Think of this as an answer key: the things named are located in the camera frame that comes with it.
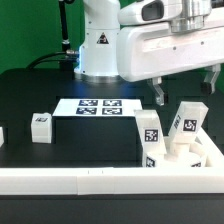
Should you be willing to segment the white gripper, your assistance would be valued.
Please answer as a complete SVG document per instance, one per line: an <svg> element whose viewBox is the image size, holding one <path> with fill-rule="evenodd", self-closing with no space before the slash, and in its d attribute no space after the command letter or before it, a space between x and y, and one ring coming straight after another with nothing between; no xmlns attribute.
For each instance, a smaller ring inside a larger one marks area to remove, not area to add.
<svg viewBox="0 0 224 224"><path fill-rule="evenodd" d="M224 3L136 0L120 10L118 21L118 73L130 82L149 79L159 106L165 104L165 75L206 67L201 90L215 92L224 63Z"/></svg>

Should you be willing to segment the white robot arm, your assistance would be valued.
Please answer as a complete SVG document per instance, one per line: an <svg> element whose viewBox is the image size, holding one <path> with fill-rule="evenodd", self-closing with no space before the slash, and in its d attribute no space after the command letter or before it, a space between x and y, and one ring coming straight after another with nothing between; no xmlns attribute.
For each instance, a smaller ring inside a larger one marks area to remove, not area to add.
<svg viewBox="0 0 224 224"><path fill-rule="evenodd" d="M224 0L135 0L124 8L119 0L83 2L78 78L146 80L163 105L164 76L204 68L202 90L215 91L224 64Z"/></svg>

